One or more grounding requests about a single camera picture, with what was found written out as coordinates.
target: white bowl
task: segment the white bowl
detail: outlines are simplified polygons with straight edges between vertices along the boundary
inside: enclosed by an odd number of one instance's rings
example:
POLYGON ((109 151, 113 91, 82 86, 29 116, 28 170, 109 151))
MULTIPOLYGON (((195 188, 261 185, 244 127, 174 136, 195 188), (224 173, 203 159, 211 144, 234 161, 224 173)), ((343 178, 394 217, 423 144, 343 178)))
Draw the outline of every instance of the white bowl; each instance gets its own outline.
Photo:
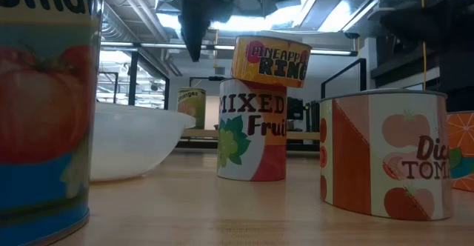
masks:
POLYGON ((96 104, 90 178, 109 181, 142 176, 174 149, 195 119, 183 113, 96 104))

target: stacked cans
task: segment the stacked cans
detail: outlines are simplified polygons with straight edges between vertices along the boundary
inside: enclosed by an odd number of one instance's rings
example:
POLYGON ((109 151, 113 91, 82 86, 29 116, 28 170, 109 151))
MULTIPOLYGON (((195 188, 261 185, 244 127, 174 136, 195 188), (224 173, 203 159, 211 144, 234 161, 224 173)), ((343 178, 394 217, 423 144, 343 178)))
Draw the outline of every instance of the stacked cans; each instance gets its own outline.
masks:
POLYGON ((232 77, 220 86, 220 177, 282 180, 287 158, 287 87, 303 87, 311 46, 261 36, 237 38, 232 77))

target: can lid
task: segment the can lid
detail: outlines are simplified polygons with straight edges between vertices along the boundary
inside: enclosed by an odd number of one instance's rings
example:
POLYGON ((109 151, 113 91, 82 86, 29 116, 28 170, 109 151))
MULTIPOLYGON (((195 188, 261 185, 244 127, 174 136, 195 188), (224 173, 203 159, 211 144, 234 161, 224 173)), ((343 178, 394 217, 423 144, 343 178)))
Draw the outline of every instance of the can lid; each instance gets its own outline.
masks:
POLYGON ((459 111, 459 112, 448 112, 448 115, 456 115, 456 114, 462 114, 462 113, 474 113, 474 111, 459 111))
POLYGON ((339 96, 324 98, 324 99, 321 99, 319 102, 324 102, 324 101, 331 100, 331 99, 351 97, 351 96, 375 95, 375 94, 429 94, 429 95, 443 96, 445 98, 447 97, 446 94, 440 93, 440 92, 437 92, 437 91, 431 91, 431 90, 405 90, 405 89, 393 88, 393 89, 365 90, 365 91, 361 91, 361 92, 357 92, 357 93, 351 93, 351 94, 346 94, 346 95, 339 95, 339 96))
POLYGON ((180 87, 178 91, 188 91, 188 90, 200 90, 202 92, 206 92, 206 90, 198 88, 198 87, 180 87))
POLYGON ((281 38, 272 37, 272 36, 252 36, 252 35, 236 36, 236 39, 239 39, 239 38, 243 38, 243 39, 249 38, 249 39, 256 39, 256 40, 258 40, 258 39, 275 39, 275 40, 279 40, 279 41, 288 41, 288 42, 291 42, 291 43, 294 43, 294 44, 300 44, 300 45, 303 45, 303 46, 308 47, 310 49, 313 48, 313 46, 302 43, 302 42, 299 42, 299 41, 293 41, 291 39, 281 39, 281 38))

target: can label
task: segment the can label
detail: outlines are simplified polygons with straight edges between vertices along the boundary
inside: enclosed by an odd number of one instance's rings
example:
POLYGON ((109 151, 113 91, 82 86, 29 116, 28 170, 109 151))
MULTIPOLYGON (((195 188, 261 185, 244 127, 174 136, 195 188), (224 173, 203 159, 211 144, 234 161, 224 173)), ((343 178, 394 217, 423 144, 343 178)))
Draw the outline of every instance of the can label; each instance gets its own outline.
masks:
POLYGON ((198 88, 182 88, 178 91, 178 112, 194 117, 194 129, 204 129, 206 121, 206 91, 198 88))
POLYGON ((321 198, 406 220, 452 216, 445 98, 378 93, 321 103, 321 198))
POLYGON ((238 79, 223 81, 220 87, 218 176, 284 179, 287 89, 238 79))
POLYGON ((296 41, 240 36, 231 75, 250 82, 303 87, 310 54, 311 46, 296 41))
POLYGON ((453 187, 474 192, 474 113, 447 117, 453 187))
POLYGON ((103 0, 0 0, 0 244, 80 222, 103 0))

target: table surface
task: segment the table surface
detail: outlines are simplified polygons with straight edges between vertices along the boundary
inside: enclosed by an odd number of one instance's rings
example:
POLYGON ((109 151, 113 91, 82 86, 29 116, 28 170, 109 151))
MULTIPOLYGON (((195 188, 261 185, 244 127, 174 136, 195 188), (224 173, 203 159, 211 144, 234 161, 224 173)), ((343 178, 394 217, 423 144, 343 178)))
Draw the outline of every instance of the table surface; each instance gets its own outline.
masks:
POLYGON ((407 222, 319 199, 319 161, 288 159, 287 179, 216 176, 215 152, 175 152, 147 177, 93 184, 90 221, 55 246, 473 245, 474 193, 454 190, 455 216, 407 222))

